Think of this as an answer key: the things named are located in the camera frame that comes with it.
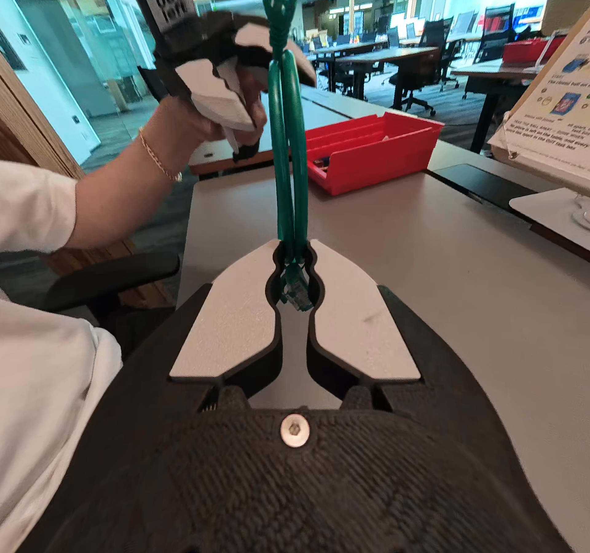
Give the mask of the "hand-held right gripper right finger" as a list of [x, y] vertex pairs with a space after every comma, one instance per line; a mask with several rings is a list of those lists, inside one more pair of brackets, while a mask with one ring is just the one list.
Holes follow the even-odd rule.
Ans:
[[319, 240], [307, 244], [307, 370], [320, 386], [421, 379], [378, 284]]

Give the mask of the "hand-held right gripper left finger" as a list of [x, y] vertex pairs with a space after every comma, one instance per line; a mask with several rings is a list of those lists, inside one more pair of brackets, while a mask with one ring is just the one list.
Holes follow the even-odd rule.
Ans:
[[175, 382], [271, 383], [281, 372], [284, 245], [270, 240], [219, 274], [182, 345]]

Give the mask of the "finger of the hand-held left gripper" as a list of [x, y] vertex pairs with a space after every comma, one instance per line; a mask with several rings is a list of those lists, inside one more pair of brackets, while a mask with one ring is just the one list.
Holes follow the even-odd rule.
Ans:
[[201, 58], [178, 65], [175, 72], [203, 116], [223, 128], [253, 132], [255, 123], [248, 111], [237, 68], [237, 58], [229, 58], [219, 65]]
[[[269, 64], [273, 58], [269, 28], [247, 23], [236, 33], [234, 43], [237, 47], [239, 65], [248, 70], [263, 88], [268, 88]], [[316, 71], [302, 49], [288, 39], [285, 50], [291, 51], [294, 55], [299, 83], [316, 88]]]

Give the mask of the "red plastic bin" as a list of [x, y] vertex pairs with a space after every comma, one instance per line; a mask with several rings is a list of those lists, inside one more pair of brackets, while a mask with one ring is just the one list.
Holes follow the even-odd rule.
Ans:
[[507, 65], [544, 64], [563, 42], [564, 37], [535, 38], [506, 44], [502, 60]]
[[385, 112], [306, 130], [309, 180], [338, 196], [428, 168], [443, 124]]

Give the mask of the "person's left forearm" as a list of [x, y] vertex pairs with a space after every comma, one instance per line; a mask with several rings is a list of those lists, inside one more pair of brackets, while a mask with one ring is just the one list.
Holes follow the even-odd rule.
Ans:
[[156, 155], [141, 129], [123, 152], [76, 184], [76, 219], [68, 249], [107, 247], [145, 224], [181, 179]]

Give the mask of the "person's left hand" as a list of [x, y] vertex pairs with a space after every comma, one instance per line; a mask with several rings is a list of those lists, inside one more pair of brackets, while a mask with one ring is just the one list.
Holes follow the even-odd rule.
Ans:
[[[255, 123], [253, 132], [235, 131], [238, 149], [252, 148], [258, 144], [267, 123], [267, 113], [261, 102], [263, 88], [254, 76], [238, 64], [249, 114]], [[144, 161], [159, 163], [170, 173], [181, 171], [191, 155], [204, 144], [222, 141], [225, 138], [222, 126], [200, 114], [195, 107], [178, 97], [167, 96], [156, 108], [147, 124], [139, 131], [132, 144], [134, 153]]]

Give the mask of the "grey desk with wooden edge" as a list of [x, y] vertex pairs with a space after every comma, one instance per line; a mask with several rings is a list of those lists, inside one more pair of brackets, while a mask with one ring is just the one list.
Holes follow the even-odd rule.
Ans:
[[[347, 121], [343, 114], [330, 110], [301, 97], [301, 108], [306, 129], [325, 127], [327, 125]], [[189, 161], [189, 169], [194, 175], [203, 176], [234, 168], [254, 166], [273, 160], [271, 145], [271, 124], [267, 124], [260, 137], [258, 152], [248, 159], [234, 161], [233, 149], [226, 140], [204, 143], [193, 153]]]

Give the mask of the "black office chair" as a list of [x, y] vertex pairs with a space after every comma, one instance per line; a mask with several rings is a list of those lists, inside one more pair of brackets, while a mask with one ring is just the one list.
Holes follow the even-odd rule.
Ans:
[[402, 110], [404, 106], [405, 112], [408, 112], [413, 105], [418, 105], [428, 111], [431, 117], [436, 115], [434, 107], [417, 98], [415, 92], [441, 81], [443, 65], [448, 62], [447, 48], [448, 43], [436, 52], [388, 61], [398, 68], [397, 73], [389, 78], [389, 83], [395, 87], [391, 109]]

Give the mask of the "wooden pillar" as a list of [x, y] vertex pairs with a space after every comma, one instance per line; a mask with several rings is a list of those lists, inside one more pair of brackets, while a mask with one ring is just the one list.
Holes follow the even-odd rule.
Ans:
[[38, 166], [76, 180], [81, 167], [1, 57], [1, 159]]

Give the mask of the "white stand base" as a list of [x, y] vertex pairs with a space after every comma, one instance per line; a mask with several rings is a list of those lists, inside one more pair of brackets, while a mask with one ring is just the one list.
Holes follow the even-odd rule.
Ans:
[[589, 250], [589, 197], [567, 188], [516, 197], [511, 209], [562, 238]]

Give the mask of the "instruction sheet board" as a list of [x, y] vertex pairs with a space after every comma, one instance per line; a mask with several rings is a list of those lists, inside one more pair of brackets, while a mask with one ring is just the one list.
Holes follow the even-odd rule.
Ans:
[[589, 11], [490, 138], [511, 166], [589, 196]]

